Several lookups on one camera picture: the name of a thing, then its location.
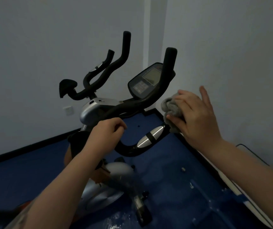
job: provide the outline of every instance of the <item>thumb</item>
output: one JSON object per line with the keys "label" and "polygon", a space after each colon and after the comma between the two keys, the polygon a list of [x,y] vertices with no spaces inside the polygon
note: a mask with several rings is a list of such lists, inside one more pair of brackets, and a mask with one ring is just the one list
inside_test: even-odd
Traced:
{"label": "thumb", "polygon": [[166,118],[169,119],[172,123],[174,123],[175,126],[177,126],[182,133],[186,133],[186,123],[183,120],[172,115],[167,115]]}
{"label": "thumb", "polygon": [[118,129],[113,133],[115,140],[119,141],[121,139],[121,137],[123,136],[124,131],[125,131],[124,127],[119,126]]}

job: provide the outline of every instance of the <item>exercise bike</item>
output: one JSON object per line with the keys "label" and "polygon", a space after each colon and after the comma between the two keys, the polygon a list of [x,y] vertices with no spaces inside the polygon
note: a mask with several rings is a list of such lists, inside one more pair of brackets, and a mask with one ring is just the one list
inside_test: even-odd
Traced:
{"label": "exercise bike", "polygon": [[[114,51],[109,50],[105,61],[85,76],[83,91],[78,93],[75,91],[77,82],[74,80],[64,79],[59,83],[61,98],[67,94],[73,100],[90,99],[81,110],[80,121],[83,124],[81,130],[68,139],[72,158],[83,149],[91,130],[99,121],[113,117],[124,119],[143,111],[162,96],[176,75],[173,68],[177,50],[175,48],[167,48],[163,63],[154,63],[128,82],[128,89],[132,95],[131,99],[119,101],[97,97],[95,94],[96,90],[104,85],[113,71],[127,61],[130,40],[131,33],[124,31],[120,58],[111,63]],[[102,71],[103,73],[100,77],[90,84],[91,79]],[[124,157],[135,157],[153,147],[168,134],[169,126],[162,124],[152,129],[135,145],[124,145],[119,141],[115,150]],[[96,183],[92,179],[88,181],[82,193],[76,215],[82,217],[102,209],[125,193],[131,198],[139,224],[143,227],[152,220],[151,213],[143,202],[147,198],[148,192],[144,192],[141,189],[140,179],[134,172],[134,169],[126,164],[123,158],[118,160],[119,162],[108,164],[104,164],[104,161],[101,161],[98,164],[96,169],[101,169],[107,175],[107,178],[101,183]]]}

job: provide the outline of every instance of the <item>blue mat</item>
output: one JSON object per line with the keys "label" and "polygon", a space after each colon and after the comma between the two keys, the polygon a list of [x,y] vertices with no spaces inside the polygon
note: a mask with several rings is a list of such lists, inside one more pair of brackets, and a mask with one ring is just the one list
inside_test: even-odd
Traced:
{"label": "blue mat", "polygon": [[[135,115],[126,119],[128,129],[122,137],[127,145],[135,144],[153,128],[161,125],[155,115]],[[66,140],[0,163],[0,209],[13,209],[34,199],[63,169]],[[112,162],[120,155],[113,151],[106,159]],[[228,228],[218,215],[211,214],[197,227],[192,219],[207,208],[206,200],[190,188],[195,180],[206,194],[216,199],[222,187],[205,167],[173,134],[167,135],[144,154],[125,158],[136,166],[136,172],[149,191],[145,201],[153,221],[146,228]],[[236,228],[265,228],[241,203],[229,201],[221,210]],[[131,201],[122,196],[105,209],[88,215],[70,228],[140,228]]]}

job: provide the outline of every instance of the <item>electrical socket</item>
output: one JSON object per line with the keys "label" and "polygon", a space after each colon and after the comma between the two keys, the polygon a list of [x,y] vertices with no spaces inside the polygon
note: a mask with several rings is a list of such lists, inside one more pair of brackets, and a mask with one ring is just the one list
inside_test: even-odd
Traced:
{"label": "electrical socket", "polygon": [[65,114],[67,116],[73,115],[74,114],[74,110],[72,106],[66,106],[63,108],[63,110],[65,111]]}

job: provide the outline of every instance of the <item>white wall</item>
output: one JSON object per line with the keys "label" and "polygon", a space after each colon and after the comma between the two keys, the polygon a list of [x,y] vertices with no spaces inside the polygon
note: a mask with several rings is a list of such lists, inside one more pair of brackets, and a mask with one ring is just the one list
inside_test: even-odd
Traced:
{"label": "white wall", "polygon": [[222,136],[273,165],[273,0],[168,0],[166,47],[177,75],[157,107],[204,85]]}
{"label": "white wall", "polygon": [[[77,129],[84,101],[59,98],[64,78],[78,82],[116,60],[124,30],[130,56],[98,96],[131,98],[127,82],[142,71],[144,0],[0,0],[0,154]],[[75,114],[65,116],[62,107]]]}

